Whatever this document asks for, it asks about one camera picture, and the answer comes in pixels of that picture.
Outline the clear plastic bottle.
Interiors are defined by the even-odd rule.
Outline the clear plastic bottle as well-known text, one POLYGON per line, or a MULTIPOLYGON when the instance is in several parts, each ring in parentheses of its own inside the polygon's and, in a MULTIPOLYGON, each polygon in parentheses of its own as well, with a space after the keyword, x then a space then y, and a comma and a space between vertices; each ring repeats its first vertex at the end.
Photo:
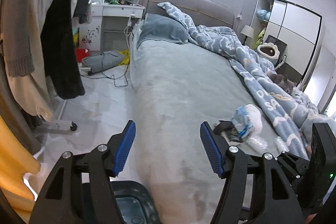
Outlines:
POLYGON ((248 136, 245 142, 258 153, 264 153, 268 148, 267 141, 258 135, 248 136))

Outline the blue white plastic wrapper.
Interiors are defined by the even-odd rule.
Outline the blue white plastic wrapper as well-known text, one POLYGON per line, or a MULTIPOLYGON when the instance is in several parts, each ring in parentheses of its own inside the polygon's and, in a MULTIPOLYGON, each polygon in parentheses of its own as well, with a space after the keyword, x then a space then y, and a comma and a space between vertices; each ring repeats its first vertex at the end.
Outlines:
POLYGON ((238 107, 231 119, 234 128, 242 139, 246 138, 254 128, 250 118, 251 106, 248 104, 238 107))

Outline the black wrapper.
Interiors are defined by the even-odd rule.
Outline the black wrapper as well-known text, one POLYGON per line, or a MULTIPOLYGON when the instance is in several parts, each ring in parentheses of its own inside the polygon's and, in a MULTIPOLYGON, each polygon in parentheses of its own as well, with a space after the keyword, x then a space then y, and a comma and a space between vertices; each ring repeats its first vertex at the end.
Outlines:
POLYGON ((229 145, 239 145, 243 140, 231 121, 218 121, 214 126, 214 134, 222 136, 229 145))

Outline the blue cloud pattern blanket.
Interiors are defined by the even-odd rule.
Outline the blue cloud pattern blanket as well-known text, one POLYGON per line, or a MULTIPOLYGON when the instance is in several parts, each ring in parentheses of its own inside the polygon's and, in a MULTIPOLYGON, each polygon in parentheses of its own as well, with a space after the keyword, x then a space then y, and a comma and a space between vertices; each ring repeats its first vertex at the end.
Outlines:
POLYGON ((313 124, 327 123, 335 130, 335 120, 319 114, 309 97, 298 88, 285 92, 270 77, 275 75, 274 65, 242 45, 229 27, 196 26, 191 16, 169 2, 158 4, 167 15, 179 22, 189 33, 189 42, 230 62, 231 67, 243 78, 245 85, 278 136, 292 154, 309 159, 313 124))

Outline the grey cat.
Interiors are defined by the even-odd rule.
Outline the grey cat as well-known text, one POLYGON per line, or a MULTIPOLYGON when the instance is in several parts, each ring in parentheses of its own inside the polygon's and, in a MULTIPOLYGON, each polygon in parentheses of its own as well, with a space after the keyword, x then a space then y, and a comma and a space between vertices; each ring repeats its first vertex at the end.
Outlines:
POLYGON ((297 83, 292 82, 288 79, 287 75, 278 75, 272 74, 269 76, 273 83, 277 84, 282 90, 284 90, 289 95, 292 94, 293 88, 296 86, 297 83))

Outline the bed with grey-green sheet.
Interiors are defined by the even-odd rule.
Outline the bed with grey-green sheet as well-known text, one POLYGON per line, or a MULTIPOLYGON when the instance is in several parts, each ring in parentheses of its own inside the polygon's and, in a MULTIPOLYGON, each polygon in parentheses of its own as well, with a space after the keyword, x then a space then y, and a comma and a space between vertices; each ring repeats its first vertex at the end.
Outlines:
POLYGON ((134 40, 130 65, 133 176, 162 223, 210 223, 224 182, 212 171, 200 126, 228 121, 255 99, 225 57, 191 43, 134 40))

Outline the white cloud cat bed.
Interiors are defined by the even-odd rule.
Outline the white cloud cat bed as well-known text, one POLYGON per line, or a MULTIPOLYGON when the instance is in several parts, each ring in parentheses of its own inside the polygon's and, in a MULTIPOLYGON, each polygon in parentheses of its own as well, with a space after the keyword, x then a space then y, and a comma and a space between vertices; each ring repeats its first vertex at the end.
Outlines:
POLYGON ((264 43, 257 47, 257 53, 260 57, 268 59, 272 63, 278 61, 280 51, 274 43, 264 43))

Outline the red box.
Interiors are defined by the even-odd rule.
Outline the red box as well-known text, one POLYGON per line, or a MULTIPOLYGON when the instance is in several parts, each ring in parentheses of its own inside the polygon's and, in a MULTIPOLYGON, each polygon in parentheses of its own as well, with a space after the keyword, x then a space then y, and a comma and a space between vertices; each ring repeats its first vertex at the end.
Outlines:
POLYGON ((88 49, 84 48, 76 48, 75 49, 75 55, 76 55, 76 61, 77 63, 80 63, 82 59, 88 57, 90 55, 90 52, 88 49))

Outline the yellow cloth on floor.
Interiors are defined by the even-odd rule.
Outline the yellow cloth on floor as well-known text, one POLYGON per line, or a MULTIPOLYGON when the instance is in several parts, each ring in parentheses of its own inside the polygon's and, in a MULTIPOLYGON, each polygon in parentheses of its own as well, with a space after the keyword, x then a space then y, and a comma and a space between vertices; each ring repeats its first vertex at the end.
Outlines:
POLYGON ((130 64, 130 50, 119 51, 122 54, 122 61, 118 63, 118 66, 130 64))

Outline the white wardrobe with black trim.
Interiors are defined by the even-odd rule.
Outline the white wardrobe with black trim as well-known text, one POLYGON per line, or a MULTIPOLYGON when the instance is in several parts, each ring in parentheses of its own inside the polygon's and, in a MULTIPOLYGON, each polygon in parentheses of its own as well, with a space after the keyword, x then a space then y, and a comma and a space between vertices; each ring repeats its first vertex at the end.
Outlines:
POLYGON ((287 0, 257 0, 250 26, 254 30, 254 37, 248 40, 250 47, 262 30, 262 43, 280 40, 286 44, 276 71, 288 75, 299 89, 304 89, 321 50, 322 16, 287 0))

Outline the black hanging garment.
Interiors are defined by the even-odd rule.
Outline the black hanging garment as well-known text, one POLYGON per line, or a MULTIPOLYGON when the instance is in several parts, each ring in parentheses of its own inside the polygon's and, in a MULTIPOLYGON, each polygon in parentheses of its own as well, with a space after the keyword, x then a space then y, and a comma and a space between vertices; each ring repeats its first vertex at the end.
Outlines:
POLYGON ((41 33, 45 74, 64 100, 85 94, 72 35, 71 0, 53 0, 41 33))

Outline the bedside table lamp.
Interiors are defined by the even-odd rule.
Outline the bedside table lamp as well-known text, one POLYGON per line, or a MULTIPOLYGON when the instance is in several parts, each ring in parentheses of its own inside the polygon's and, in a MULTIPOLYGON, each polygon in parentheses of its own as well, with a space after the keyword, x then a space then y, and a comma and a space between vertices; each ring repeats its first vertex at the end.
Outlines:
POLYGON ((252 39, 254 37, 254 28, 252 28, 249 25, 245 25, 243 29, 240 31, 240 34, 244 35, 243 44, 245 44, 248 38, 252 39))

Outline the blue-grey pillow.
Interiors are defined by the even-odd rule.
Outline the blue-grey pillow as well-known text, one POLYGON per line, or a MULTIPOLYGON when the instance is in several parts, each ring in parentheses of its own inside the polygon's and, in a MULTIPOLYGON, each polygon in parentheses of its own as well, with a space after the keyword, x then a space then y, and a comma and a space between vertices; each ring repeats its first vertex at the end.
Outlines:
POLYGON ((164 40, 175 44, 186 44, 189 40, 189 33, 181 23, 174 19, 147 13, 136 43, 137 48, 147 40, 164 40))

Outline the grey padded headboard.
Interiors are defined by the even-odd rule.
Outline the grey padded headboard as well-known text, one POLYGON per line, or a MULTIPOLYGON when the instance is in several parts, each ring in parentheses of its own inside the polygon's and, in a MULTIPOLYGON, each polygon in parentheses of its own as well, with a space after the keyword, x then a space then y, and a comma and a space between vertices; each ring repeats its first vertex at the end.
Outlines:
POLYGON ((140 4, 146 8, 147 13, 167 16, 165 10, 158 7, 162 2, 170 2, 189 14, 197 26, 226 26, 236 29, 234 12, 212 0, 140 0, 140 4))

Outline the cream hanging coat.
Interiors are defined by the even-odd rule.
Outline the cream hanging coat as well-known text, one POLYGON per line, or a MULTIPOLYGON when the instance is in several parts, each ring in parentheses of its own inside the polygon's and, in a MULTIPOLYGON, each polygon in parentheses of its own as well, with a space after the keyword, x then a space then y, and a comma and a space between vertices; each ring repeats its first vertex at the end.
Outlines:
POLYGON ((46 113, 45 120, 50 121, 54 116, 47 80, 45 74, 41 33, 46 20, 47 11, 53 0, 29 0, 29 38, 30 51, 35 70, 23 77, 10 77, 5 70, 12 95, 23 110, 33 116, 40 112, 46 113))

